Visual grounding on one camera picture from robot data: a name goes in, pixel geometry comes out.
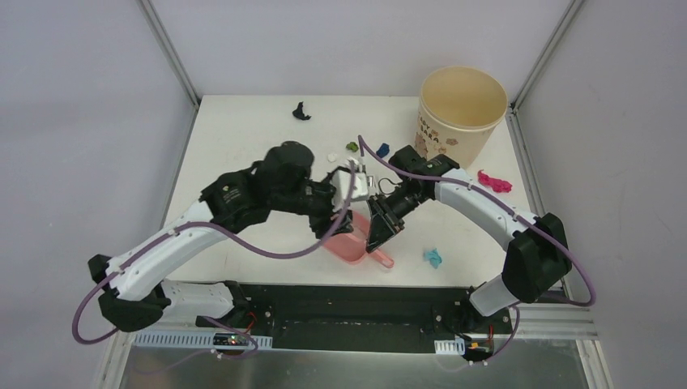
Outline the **pink plastic dustpan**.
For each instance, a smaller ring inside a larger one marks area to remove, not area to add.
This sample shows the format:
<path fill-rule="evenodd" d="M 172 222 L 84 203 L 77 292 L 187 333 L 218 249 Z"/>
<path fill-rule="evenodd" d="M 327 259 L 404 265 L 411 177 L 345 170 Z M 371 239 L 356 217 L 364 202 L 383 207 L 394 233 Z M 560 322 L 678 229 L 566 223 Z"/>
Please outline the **pink plastic dustpan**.
<path fill-rule="evenodd" d="M 370 222 L 358 212 L 352 212 L 353 231 L 351 233 L 341 233 L 331 237 L 325 242 L 323 247 L 350 265 L 357 265 L 366 259 L 372 259 L 386 269 L 395 266 L 395 261 L 386 252 L 376 249 L 372 252 L 366 251 L 367 236 L 370 230 Z"/>

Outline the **light blue paper scrap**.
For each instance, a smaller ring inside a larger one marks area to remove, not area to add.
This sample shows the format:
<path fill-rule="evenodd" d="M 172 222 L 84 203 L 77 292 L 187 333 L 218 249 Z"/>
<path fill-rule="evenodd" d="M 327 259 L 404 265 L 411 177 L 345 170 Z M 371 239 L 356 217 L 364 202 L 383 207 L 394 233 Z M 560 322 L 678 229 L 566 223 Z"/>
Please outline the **light blue paper scrap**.
<path fill-rule="evenodd" d="M 442 256 L 437 249 L 426 250 L 423 253 L 424 261 L 428 262 L 433 269 L 438 269 L 442 264 Z"/>

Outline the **magenta paper scrap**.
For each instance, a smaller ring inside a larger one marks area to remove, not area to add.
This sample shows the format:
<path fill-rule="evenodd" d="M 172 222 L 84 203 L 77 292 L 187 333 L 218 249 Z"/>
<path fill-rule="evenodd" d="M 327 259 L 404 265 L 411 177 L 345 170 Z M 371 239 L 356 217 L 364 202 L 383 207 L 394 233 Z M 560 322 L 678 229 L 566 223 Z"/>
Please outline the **magenta paper scrap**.
<path fill-rule="evenodd" d="M 512 191 L 512 184 L 506 180 L 500 178 L 491 177 L 483 170 L 479 170 L 477 173 L 478 182 L 482 186 L 486 186 L 493 190 L 495 193 L 510 193 Z"/>

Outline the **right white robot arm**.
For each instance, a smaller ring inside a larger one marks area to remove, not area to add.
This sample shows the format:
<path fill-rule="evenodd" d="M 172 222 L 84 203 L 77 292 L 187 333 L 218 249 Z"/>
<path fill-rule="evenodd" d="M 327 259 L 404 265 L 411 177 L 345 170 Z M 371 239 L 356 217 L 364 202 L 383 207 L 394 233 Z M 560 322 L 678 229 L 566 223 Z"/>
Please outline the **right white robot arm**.
<path fill-rule="evenodd" d="M 427 160 L 406 146 L 395 152 L 388 164 L 401 183 L 390 194 L 375 195 L 367 201 L 371 216 L 368 252 L 398 235 L 404 228 L 404 217 L 428 200 L 466 216 L 506 252 L 501 274 L 470 292 L 462 302 L 459 318 L 467 330 L 482 331 L 500 309 L 536 301 L 571 271 L 572 263 L 563 253 L 567 247 L 565 230 L 557 216 L 519 212 L 444 155 Z"/>

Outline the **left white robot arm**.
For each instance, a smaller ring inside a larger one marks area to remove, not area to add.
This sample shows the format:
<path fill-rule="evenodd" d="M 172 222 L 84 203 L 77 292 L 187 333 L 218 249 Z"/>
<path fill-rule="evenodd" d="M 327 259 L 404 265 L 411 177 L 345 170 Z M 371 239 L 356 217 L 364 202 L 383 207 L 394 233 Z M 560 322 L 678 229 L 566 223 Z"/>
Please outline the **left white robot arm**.
<path fill-rule="evenodd" d="M 115 329 L 134 332 L 164 318 L 219 319 L 226 327 L 246 320 L 247 306 L 228 283 L 184 283 L 172 272 L 205 249 L 264 223 L 272 212 L 306 216 L 315 243 L 352 231 L 350 204 L 364 188 L 358 162 L 349 160 L 322 180 L 311 177 L 313 153 L 287 141 L 249 167 L 223 173 L 173 222 L 145 242 L 115 257 L 98 254 L 88 262 L 95 288 L 89 297 Z"/>

